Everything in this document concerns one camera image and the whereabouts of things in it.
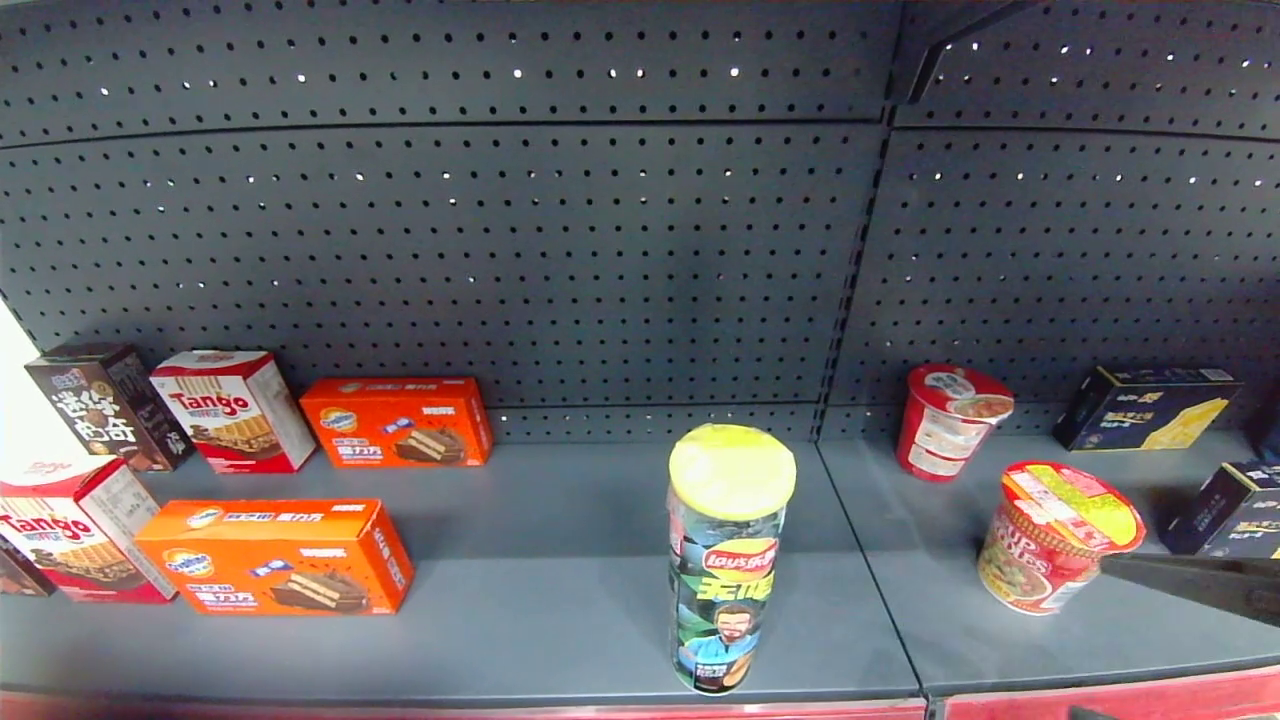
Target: lay's chip can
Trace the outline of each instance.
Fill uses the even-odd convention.
[[[671,452],[672,664],[690,688],[723,694],[755,657],[795,456],[773,436],[707,424]]]

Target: yellow lid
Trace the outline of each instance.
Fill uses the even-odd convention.
[[[764,430],[708,423],[671,450],[671,487],[689,507],[746,521],[782,510],[796,489],[796,459]]]

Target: perforated metal panel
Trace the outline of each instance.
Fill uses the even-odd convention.
[[[1280,137],[1271,3],[1056,1],[956,40],[901,126]]]
[[[814,404],[515,407],[489,411],[499,442],[675,442],[703,423],[737,423],[812,441]]]
[[[494,406],[812,402],[874,126],[297,129],[0,155],[41,347],[271,347]]]
[[[876,119],[893,3],[41,3],[0,143],[404,122]]]
[[[1280,361],[1274,143],[895,131],[835,404],[899,405],[954,361],[1060,402],[1096,361],[1222,365],[1266,392]]]

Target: gray metal shelf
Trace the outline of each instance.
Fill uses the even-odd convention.
[[[931,696],[1062,688],[1190,675],[1280,660],[1280,629],[1102,577],[1053,618],[1001,606],[974,561],[1018,460],[1076,465],[1112,482],[1142,511],[1139,552],[1166,552],[1155,524],[1224,460],[1252,457],[1236,436],[1185,451],[1068,454],[1046,437],[995,437],[951,484],[904,473],[893,438],[819,445],[872,571]]]
[[[763,652],[733,703],[902,698],[919,685],[813,445]],[[210,618],[0,600],[0,687],[237,702],[696,702],[667,660],[668,443],[507,445],[475,470],[146,478],[174,497],[381,497],[417,561],[390,618]]]

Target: product packaging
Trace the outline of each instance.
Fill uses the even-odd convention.
[[[293,473],[316,447],[270,352],[180,352],[151,383],[215,473]]]
[[[996,600],[1027,615],[1060,611],[1098,575],[1103,556],[1138,547],[1147,532],[1114,487],[1068,465],[1016,462],[1001,488],[978,577]]]
[[[47,597],[55,587],[35,562],[0,537],[0,593]]]
[[[134,536],[157,511],[120,457],[33,462],[0,478],[0,534],[79,602],[169,602]]]
[[[128,345],[61,345],[28,363],[27,373],[92,455],[168,471],[195,450]]]
[[[669,459],[671,657],[690,688],[737,688],[755,657],[795,456],[773,436],[701,425]]]
[[[1190,447],[1243,383],[1220,368],[1094,368],[1053,425],[1068,450]]]
[[[897,461],[923,480],[954,480],[1001,420],[1014,395],[977,370],[933,363],[906,375]]]
[[[1175,555],[1280,559],[1280,466],[1222,462],[1161,539]]]
[[[493,448],[474,378],[328,378],[302,410],[334,468],[484,465]]]
[[[137,542],[211,615],[389,615],[413,580],[372,498],[175,500]]]

